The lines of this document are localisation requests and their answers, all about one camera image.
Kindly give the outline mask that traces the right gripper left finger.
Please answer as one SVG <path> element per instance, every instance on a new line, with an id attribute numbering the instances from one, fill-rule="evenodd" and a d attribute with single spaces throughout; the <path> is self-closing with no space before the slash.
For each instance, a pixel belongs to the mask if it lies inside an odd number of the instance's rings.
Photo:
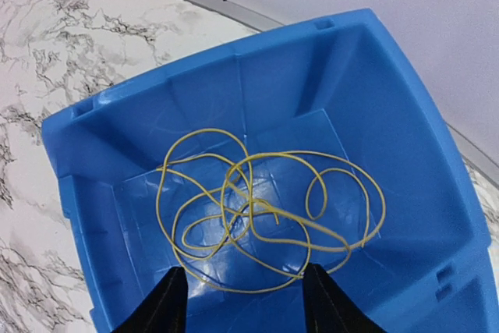
<path id="1" fill-rule="evenodd" d="M 113 332 L 185 332 L 187 302 L 185 269 L 172 267 Z"/>

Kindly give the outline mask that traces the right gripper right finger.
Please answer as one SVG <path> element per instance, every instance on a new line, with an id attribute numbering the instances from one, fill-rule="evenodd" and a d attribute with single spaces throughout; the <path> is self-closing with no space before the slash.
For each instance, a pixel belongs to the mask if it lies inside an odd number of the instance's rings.
<path id="1" fill-rule="evenodd" d="M 303 302 L 307 332 L 384 332 L 319 264 L 306 266 Z"/>

